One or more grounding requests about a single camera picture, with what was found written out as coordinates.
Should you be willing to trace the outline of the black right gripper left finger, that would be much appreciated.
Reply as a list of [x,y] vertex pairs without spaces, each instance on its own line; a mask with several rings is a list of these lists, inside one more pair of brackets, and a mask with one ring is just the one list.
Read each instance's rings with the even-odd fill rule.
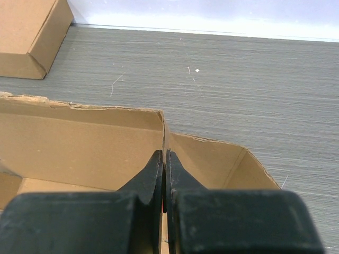
[[115,192],[23,193],[1,216],[1,253],[160,253],[163,153]]

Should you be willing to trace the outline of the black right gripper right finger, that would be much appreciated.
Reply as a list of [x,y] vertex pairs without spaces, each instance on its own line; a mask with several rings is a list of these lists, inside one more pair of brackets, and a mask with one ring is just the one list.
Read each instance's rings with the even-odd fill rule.
[[288,190],[211,190],[166,155],[170,253],[324,253],[302,198]]

